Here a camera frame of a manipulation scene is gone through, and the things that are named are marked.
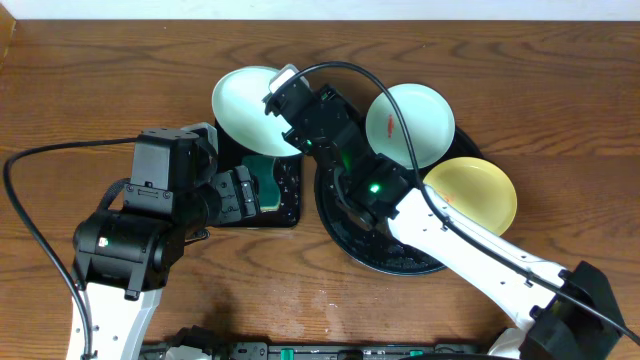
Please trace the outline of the green yellow sponge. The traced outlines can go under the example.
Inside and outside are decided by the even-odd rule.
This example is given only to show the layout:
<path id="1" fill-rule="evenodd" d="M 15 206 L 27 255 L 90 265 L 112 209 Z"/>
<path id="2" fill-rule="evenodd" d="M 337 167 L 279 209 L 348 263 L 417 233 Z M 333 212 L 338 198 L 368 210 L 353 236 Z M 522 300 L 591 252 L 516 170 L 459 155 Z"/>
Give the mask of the green yellow sponge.
<path id="1" fill-rule="evenodd" d="M 264 155 L 250 155 L 242 160 L 255 178 L 260 211 L 275 212 L 280 207 L 281 192 L 274 177 L 276 159 Z"/>

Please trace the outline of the yellow plate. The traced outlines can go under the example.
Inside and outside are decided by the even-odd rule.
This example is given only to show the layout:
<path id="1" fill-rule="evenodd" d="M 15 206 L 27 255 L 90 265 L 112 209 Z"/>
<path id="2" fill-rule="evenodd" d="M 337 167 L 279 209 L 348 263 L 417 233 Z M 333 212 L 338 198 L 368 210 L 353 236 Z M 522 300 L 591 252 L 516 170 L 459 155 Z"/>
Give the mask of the yellow plate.
<path id="1" fill-rule="evenodd" d="M 517 194 L 507 174 L 475 157 L 457 157 L 436 165 L 423 182 L 456 210 L 495 235 L 504 234 L 517 212 Z"/>

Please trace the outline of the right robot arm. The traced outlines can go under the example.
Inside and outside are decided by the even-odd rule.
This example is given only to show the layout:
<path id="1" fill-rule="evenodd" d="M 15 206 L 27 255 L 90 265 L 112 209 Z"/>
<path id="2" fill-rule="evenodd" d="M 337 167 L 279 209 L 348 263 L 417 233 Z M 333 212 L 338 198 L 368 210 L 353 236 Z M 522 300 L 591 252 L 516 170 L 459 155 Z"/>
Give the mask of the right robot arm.
<path id="1" fill-rule="evenodd" d="M 334 88 L 275 76 L 265 112 L 291 126 L 284 139 L 327 172 L 328 192 L 353 222 L 382 228 L 479 289 L 513 321 L 490 359 L 604 359 L 626 327 L 607 277 L 589 263 L 569 271 L 510 244 L 447 204 L 368 144 L 355 108 Z"/>

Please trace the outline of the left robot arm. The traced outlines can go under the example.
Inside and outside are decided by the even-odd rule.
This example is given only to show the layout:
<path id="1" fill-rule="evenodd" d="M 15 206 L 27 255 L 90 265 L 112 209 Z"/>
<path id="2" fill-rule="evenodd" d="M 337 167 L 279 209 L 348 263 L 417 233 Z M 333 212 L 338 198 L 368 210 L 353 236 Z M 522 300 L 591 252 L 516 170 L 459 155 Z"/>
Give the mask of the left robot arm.
<path id="1" fill-rule="evenodd" d="M 122 208 L 103 200 L 74 233 L 82 303 L 73 308 L 68 358 L 137 358 L 187 239 L 258 214 L 249 170 L 221 172 L 217 158 L 208 123 L 137 136 L 132 175 L 115 188 Z"/>

